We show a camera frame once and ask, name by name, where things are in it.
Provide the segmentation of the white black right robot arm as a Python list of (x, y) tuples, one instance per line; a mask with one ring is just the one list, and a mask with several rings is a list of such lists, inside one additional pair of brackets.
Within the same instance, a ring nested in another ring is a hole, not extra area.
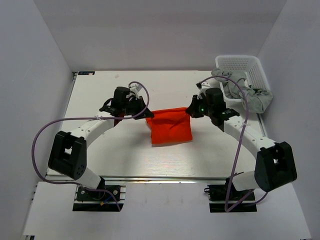
[(191, 118), (209, 117), (214, 126), (236, 139), (255, 158), (253, 171), (234, 176), (225, 187), (229, 198), (238, 199), (244, 190), (270, 192), (297, 179), (292, 147), (285, 141), (275, 142), (245, 124), (240, 114), (227, 108), (221, 97), (194, 95), (186, 113)]

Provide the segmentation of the orange t-shirt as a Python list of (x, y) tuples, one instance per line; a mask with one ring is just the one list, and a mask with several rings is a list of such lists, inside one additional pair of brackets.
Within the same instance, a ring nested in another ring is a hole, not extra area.
[(190, 116), (186, 107), (155, 110), (146, 119), (152, 145), (179, 144), (193, 140)]

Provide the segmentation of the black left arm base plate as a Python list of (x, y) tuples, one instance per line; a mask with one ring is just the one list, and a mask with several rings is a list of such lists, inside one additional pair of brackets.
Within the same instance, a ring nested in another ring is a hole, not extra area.
[(113, 194), (113, 197), (106, 192), (93, 192), (79, 186), (76, 188), (73, 212), (120, 212), (125, 203), (125, 185), (105, 185), (105, 189)]

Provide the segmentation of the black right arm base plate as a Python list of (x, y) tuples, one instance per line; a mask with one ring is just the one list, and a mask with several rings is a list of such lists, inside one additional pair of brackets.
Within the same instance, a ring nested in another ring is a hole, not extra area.
[[(210, 213), (226, 213), (225, 202), (227, 196), (227, 187), (228, 186), (226, 184), (211, 184), (207, 185), (207, 187), (204, 188), (203, 191), (208, 195), (209, 199)], [(233, 189), (233, 187), (230, 191), (227, 208), (229, 209), (232, 205), (234, 205), (248, 193), (250, 193), (250, 195), (235, 208), (233, 208), (230, 211), (231, 213), (257, 212), (257, 206), (255, 204), (255, 194), (250, 190), (236, 191), (235, 189)]]

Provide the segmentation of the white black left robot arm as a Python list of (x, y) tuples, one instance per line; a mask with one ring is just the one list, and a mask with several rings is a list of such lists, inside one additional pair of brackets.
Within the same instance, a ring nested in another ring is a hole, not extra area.
[(76, 185), (88, 189), (94, 199), (105, 196), (105, 180), (87, 167), (88, 147), (106, 131), (122, 120), (154, 117), (148, 109), (150, 99), (142, 96), (124, 99), (110, 98), (99, 109), (95, 117), (69, 132), (59, 131), (54, 138), (48, 167), (75, 181)]

